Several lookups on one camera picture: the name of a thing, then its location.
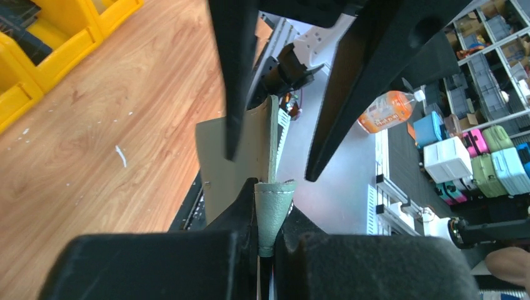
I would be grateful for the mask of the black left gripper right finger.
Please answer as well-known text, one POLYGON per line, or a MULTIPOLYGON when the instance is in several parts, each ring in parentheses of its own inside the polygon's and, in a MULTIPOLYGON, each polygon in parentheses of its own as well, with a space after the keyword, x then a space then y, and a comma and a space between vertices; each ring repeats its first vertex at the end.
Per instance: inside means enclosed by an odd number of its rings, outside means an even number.
POLYGON ((279 299, 479 299, 449 241, 328 234, 298 208, 277 234, 274 277, 279 299))

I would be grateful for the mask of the person's hand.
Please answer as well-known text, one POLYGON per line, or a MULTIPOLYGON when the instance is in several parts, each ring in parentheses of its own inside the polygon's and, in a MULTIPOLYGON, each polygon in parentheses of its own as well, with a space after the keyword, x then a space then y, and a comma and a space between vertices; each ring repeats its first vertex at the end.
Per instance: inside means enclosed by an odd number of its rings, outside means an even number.
POLYGON ((529 252, 518 247, 506 247, 489 253, 484 262, 493 276, 524 287, 529 295, 529 252))

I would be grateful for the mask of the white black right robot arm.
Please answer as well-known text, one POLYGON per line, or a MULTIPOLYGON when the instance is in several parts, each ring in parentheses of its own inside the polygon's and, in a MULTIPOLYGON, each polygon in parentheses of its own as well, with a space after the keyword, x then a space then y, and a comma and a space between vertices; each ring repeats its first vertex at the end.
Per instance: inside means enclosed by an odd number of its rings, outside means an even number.
POLYGON ((297 90, 327 59, 332 67, 305 178, 316 181, 360 115, 467 1, 209 1, 225 85, 225 157, 233 160, 243 114, 256 99, 297 90), (259 13, 311 25, 278 64, 252 82, 259 13))

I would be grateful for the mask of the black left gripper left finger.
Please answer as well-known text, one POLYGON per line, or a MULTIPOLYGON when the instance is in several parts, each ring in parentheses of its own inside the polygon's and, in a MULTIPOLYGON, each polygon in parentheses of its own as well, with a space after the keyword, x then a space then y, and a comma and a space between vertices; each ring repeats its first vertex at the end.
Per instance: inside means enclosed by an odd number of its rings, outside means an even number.
POLYGON ((39 299, 256 299, 256 183, 202 230, 74 238, 39 299))

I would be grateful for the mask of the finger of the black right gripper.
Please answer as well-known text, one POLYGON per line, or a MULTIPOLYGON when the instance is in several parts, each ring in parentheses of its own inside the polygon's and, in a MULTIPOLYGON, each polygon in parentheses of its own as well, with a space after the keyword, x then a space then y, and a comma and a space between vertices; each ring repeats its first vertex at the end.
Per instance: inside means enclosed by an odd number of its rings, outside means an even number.
POLYGON ((225 148, 232 161, 238 149, 256 52, 257 1, 209 1, 225 85, 225 148))
POLYGON ((317 181, 350 128, 380 95, 416 88, 457 66, 443 29, 467 1, 369 1, 338 42, 305 178, 317 181))

